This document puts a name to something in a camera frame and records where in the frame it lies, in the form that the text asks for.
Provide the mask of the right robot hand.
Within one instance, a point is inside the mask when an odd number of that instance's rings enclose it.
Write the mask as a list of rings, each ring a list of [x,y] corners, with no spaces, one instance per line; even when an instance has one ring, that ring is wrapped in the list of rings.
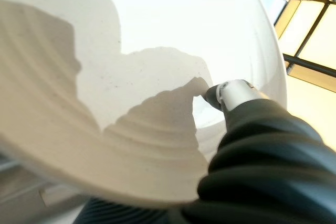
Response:
[[[75,223],[335,223],[335,152],[245,80],[208,89],[227,132],[198,198],[169,210],[93,198]]]

